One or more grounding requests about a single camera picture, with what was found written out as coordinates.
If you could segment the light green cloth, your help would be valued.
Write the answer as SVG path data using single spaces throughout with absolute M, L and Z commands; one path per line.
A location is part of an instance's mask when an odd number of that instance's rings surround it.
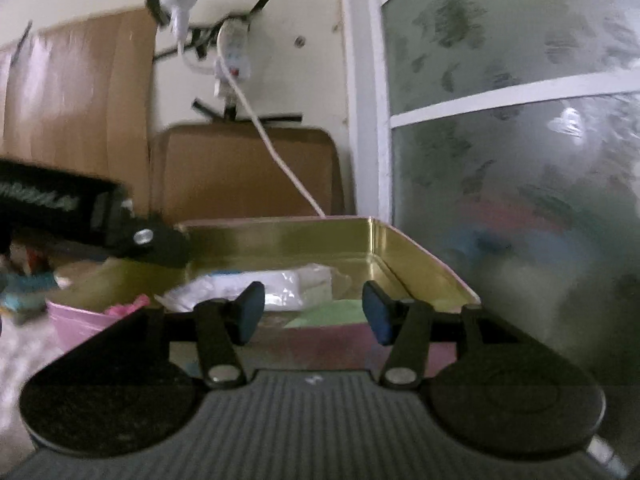
M 355 299 L 333 300 L 303 310 L 285 328 L 328 327 L 367 322 L 362 303 Z

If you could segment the gold pink tin box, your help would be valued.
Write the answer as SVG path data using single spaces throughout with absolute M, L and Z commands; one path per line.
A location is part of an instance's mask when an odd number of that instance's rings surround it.
M 361 299 L 362 286 L 377 282 L 394 299 L 417 299 L 439 312 L 457 313 L 480 297 L 461 278 L 398 229 L 372 219 L 252 219 L 180 224 L 191 244 L 181 269 L 107 260 L 69 288 L 52 294 L 55 304 L 103 312 L 137 296 L 151 299 L 212 271 L 265 271 L 324 264 L 337 273 L 337 300 Z M 367 323 L 285 328 L 300 312 L 268 312 L 250 342 L 239 348 L 247 371 L 340 370 L 378 372 L 388 355 Z

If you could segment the teal blue cloth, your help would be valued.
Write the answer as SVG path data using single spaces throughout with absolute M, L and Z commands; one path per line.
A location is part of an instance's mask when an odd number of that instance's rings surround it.
M 52 272 L 37 275 L 1 275 L 1 313 L 15 325 L 39 318 L 46 312 L 46 298 L 58 290 Z

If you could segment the large brown cardboard sheet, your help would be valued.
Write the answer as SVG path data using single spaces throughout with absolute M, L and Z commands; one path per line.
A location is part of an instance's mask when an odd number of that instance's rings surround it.
M 155 35 L 151 15 L 137 8 L 2 47 L 2 155 L 120 182 L 146 214 Z

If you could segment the white power strip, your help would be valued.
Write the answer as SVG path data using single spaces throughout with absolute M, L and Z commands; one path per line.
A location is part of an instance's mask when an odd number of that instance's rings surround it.
M 248 52 L 248 23 L 240 18 L 228 18 L 219 29 L 214 63 L 215 96 L 221 99 L 234 98 L 223 65 L 238 84 L 250 79 L 250 52 Z

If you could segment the white framed frosted glass door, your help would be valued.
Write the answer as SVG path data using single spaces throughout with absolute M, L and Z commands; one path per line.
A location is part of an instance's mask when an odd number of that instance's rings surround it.
M 639 0 L 343 0 L 357 207 L 639 379 Z

